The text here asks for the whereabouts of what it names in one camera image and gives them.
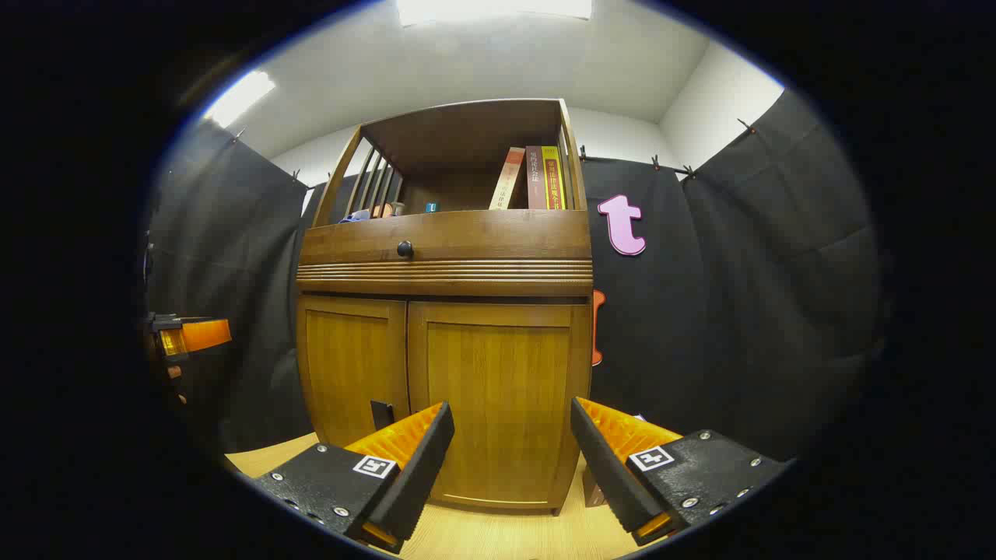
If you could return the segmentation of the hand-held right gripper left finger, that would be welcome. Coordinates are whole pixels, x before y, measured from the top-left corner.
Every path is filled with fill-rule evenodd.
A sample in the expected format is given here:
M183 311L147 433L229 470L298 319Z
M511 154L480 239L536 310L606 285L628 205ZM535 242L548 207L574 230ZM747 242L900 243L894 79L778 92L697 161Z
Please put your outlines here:
M401 552L455 434L441 401L345 447L317 443L253 476L257 492L324 532Z

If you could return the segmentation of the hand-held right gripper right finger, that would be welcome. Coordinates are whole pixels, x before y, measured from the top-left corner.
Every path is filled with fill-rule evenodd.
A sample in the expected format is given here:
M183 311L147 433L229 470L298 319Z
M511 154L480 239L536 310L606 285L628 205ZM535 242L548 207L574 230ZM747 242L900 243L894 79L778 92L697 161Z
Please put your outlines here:
M680 436L582 397L570 404L570 428L609 509L638 546L725 514L794 463L717 430Z

